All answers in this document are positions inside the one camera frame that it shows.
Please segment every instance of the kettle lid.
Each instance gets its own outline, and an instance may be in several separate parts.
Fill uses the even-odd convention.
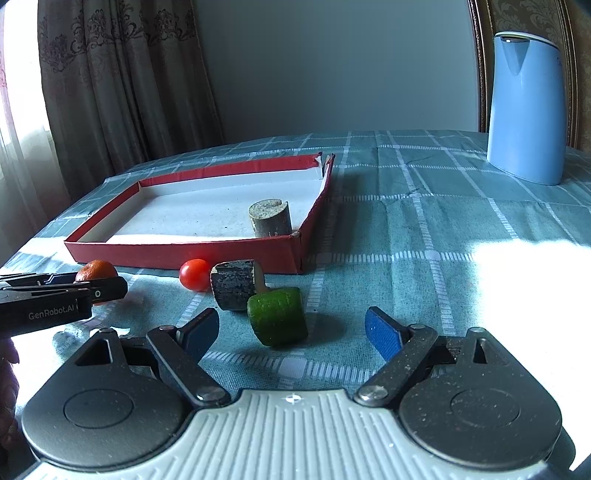
[[[502,37],[502,38],[506,38],[507,41],[519,41],[519,40],[537,40],[543,43],[546,43],[554,48],[556,48],[558,50],[558,46],[548,40],[547,38],[544,37],[539,37],[538,35],[534,35],[531,33],[526,33],[526,32],[515,32],[515,31],[503,31],[503,32],[499,32],[497,34],[495,34],[495,38],[497,37]]]

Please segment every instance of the green cylindrical object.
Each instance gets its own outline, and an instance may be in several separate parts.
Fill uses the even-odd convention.
[[[263,345],[296,343],[308,337],[308,327],[297,287],[278,288],[248,299],[252,330]]]

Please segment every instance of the blue kettle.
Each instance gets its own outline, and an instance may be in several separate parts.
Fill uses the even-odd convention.
[[[487,160],[515,177],[558,185],[566,129],[558,47],[529,33],[497,33]]]

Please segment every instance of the ornate wooden frame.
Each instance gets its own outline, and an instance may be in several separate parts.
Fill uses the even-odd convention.
[[[479,131],[488,132],[491,117],[492,84],[495,66],[495,23],[491,0],[467,0],[474,30],[479,83]],[[567,143],[579,146],[579,85],[577,81],[576,51],[569,11],[565,0],[554,0],[560,20],[563,40],[564,84],[567,97]]]

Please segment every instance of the green plaid tablecloth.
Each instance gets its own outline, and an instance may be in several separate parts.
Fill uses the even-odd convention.
[[[63,239],[131,183],[253,158],[336,154],[329,201],[305,275],[267,275],[302,290],[310,336],[273,350],[245,314],[220,311],[220,335],[201,365],[231,394],[239,388],[354,391],[383,365],[363,318],[376,305],[400,322],[464,335],[481,325],[552,393],[579,458],[591,452],[586,359],[591,268],[591,163],[568,149],[563,182],[516,179],[486,162],[486,134],[340,132],[273,137],[153,161],[107,179],[26,244],[2,269],[77,270]],[[123,300],[96,307],[90,323],[15,338],[21,408],[97,326],[142,335],[183,325],[211,294],[183,288],[177,272],[118,269]]]

